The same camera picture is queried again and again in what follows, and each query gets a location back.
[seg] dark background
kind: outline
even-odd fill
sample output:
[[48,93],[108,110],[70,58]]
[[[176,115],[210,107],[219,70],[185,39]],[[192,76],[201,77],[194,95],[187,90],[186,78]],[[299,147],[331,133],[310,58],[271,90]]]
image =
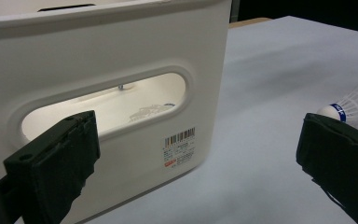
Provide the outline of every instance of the dark background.
[[358,31],[358,1],[241,0],[238,21],[294,16]]

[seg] oval cutout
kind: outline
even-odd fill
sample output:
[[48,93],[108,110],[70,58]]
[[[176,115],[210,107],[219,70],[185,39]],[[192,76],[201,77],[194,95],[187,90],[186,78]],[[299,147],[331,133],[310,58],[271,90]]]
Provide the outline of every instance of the oval cutout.
[[61,119],[94,110],[98,133],[104,133],[135,121],[151,119],[178,106],[185,91],[186,83],[178,74],[150,77],[40,107],[24,118],[21,130],[31,141]]

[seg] barcode label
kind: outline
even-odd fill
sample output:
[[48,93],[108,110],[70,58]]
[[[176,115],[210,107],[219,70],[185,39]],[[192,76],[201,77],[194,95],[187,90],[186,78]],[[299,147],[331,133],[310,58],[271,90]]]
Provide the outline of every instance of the barcode label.
[[175,134],[171,137],[165,139],[165,147],[170,147],[171,145],[186,140],[189,137],[193,137],[196,134],[196,128],[189,129],[182,133]]

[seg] table surface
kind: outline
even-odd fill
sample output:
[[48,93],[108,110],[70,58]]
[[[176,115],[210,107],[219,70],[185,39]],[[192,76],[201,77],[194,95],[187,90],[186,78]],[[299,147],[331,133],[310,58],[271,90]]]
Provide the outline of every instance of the table surface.
[[303,118],[358,83],[358,32],[286,17],[230,29],[211,152],[89,224],[353,224],[296,163]]

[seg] blue band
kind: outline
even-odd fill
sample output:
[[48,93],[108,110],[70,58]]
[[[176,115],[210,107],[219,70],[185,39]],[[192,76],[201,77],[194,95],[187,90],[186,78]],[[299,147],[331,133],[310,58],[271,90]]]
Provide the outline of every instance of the blue band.
[[336,104],[332,104],[331,106],[334,107],[335,110],[338,112],[338,114],[339,114],[339,119],[340,119],[342,122],[346,122],[346,121],[347,121],[347,115],[345,114],[344,109],[343,109],[340,105],[336,105]]

